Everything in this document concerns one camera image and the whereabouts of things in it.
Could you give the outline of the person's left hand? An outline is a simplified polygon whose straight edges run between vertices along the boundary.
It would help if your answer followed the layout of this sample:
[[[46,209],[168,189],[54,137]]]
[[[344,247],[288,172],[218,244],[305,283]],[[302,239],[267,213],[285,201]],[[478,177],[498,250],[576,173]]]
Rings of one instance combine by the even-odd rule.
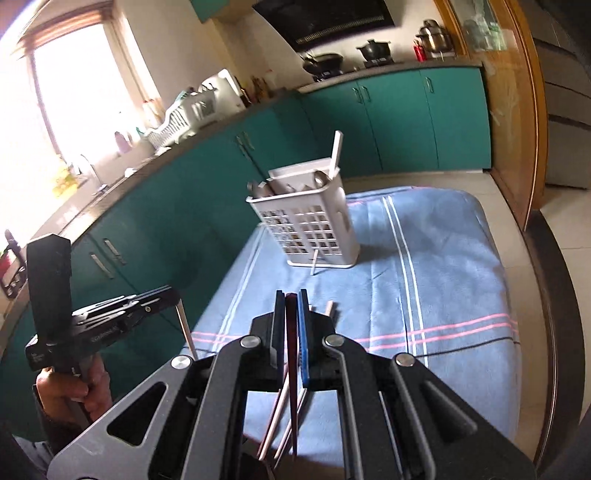
[[[88,369],[88,380],[43,369],[36,378],[36,391],[46,416],[62,423],[74,423],[67,400],[81,404],[93,422],[111,408],[110,377],[102,357],[95,354]]]

